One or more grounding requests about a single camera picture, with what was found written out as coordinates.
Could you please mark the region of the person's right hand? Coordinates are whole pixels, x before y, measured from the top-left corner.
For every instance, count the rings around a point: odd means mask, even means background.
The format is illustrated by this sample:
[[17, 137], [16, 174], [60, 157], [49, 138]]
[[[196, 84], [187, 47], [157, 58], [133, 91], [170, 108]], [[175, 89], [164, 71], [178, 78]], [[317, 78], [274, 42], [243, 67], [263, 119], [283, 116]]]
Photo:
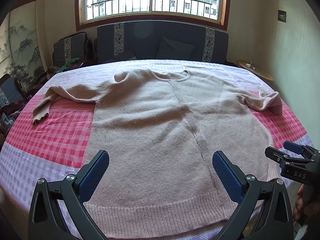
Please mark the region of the person's right hand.
[[293, 210], [293, 220], [297, 222], [301, 215], [306, 215], [308, 221], [319, 219], [319, 196], [313, 202], [305, 204], [304, 200], [304, 184], [302, 184], [297, 192], [297, 199]]

